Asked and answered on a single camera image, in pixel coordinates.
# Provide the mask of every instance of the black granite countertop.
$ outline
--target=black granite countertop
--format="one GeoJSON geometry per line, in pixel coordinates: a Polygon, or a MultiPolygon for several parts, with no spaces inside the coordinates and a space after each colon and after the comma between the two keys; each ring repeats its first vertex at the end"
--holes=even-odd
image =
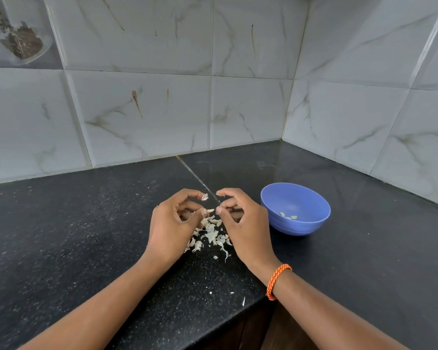
{"type": "MultiPolygon", "coordinates": [[[[28,341],[127,270],[146,247],[153,207],[180,188],[204,191],[199,179],[256,201],[272,182],[319,192],[330,219],[308,237],[272,229],[278,257],[406,346],[438,349],[437,205],[279,141],[182,159],[196,177],[163,158],[0,184],[0,349],[28,341]]],[[[262,300],[264,286],[232,253],[227,262],[218,248],[185,253],[108,348],[183,349],[262,300]]]]}

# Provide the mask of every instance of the orange braided bracelet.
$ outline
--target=orange braided bracelet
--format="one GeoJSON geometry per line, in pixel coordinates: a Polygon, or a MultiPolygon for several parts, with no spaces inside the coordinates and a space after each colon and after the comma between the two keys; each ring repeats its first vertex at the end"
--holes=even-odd
{"type": "Polygon", "coordinates": [[[282,264],[280,267],[278,267],[276,269],[273,276],[271,276],[271,280],[269,280],[269,282],[268,282],[268,289],[266,290],[266,295],[268,296],[269,300],[271,300],[271,301],[276,300],[276,298],[273,295],[274,284],[276,283],[277,278],[286,269],[290,269],[292,271],[292,268],[289,264],[282,264]]]}

